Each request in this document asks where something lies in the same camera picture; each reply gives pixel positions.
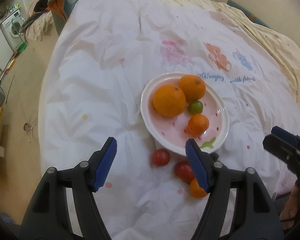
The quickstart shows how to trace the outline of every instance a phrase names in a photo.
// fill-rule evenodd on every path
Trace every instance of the plate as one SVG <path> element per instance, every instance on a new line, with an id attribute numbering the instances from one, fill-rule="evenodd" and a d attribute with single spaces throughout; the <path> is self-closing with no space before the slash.
<path id="1" fill-rule="evenodd" d="M 151 135 L 168 150 L 186 156 L 186 141 L 194 138 L 187 132 L 188 121 L 191 114 L 188 104 L 178 116 L 165 117 L 153 107 L 154 92 L 162 85 L 178 85 L 179 80 L 186 74 L 180 72 L 165 73 L 152 79 L 141 95 L 141 115 L 146 128 Z M 218 93 L 206 83 L 206 93 L 199 101 L 203 103 L 202 114 L 209 119 L 209 128 L 194 140 L 202 151 L 212 153 L 225 141 L 229 132 L 229 114 L 226 105 Z"/>

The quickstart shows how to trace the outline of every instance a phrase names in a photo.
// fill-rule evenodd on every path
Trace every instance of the washing machine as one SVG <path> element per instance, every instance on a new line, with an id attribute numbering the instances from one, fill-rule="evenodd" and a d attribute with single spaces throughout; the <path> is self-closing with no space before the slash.
<path id="1" fill-rule="evenodd" d="M 24 22 L 25 19 L 21 16 L 20 10 L 16 10 L 5 19 L 0 26 L 4 37 L 14 52 L 17 51 L 19 46 L 23 43 L 23 40 L 18 34 Z"/>

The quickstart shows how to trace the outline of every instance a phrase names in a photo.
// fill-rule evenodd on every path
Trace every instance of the red tomato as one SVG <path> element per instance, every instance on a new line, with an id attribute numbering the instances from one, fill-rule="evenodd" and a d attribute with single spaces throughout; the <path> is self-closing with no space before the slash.
<path id="1" fill-rule="evenodd" d="M 170 161 L 170 153 L 166 149 L 156 150 L 152 155 L 151 161 L 158 167 L 167 165 Z"/>
<path id="2" fill-rule="evenodd" d="M 194 173 L 191 169 L 189 162 L 183 161 L 176 164 L 174 167 L 174 173 L 186 183 L 190 183 L 194 179 Z"/>

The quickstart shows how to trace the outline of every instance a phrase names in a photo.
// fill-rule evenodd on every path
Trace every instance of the white duvet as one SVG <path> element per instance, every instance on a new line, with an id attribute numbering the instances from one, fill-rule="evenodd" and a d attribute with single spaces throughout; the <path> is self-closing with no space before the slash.
<path id="1" fill-rule="evenodd" d="M 254 167 L 271 196 L 294 184 L 262 141 L 275 125 L 300 135 L 300 111 L 277 63 L 235 22 L 220 12 L 156 0 L 79 0 L 42 85 L 42 173 L 50 166 L 72 168 L 115 137 L 117 156 L 95 194 L 114 240 L 190 239 L 205 208 L 208 198 L 192 198 L 173 175 L 181 157 L 173 154 L 162 168 L 150 165 L 156 146 L 140 115 L 141 93 L 152 78 L 174 71 L 201 76 L 226 103 L 230 129 L 217 151 L 221 162 Z M 68 200 L 80 234 L 71 195 Z M 223 234 L 230 224 L 228 214 Z"/>

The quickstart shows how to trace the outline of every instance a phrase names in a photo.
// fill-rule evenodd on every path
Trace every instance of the green lime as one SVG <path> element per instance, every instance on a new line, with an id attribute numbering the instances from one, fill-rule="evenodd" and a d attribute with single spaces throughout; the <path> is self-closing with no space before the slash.
<path id="1" fill-rule="evenodd" d="M 193 101 L 188 106 L 190 114 L 201 114 L 203 110 L 203 104 L 200 101 Z"/>

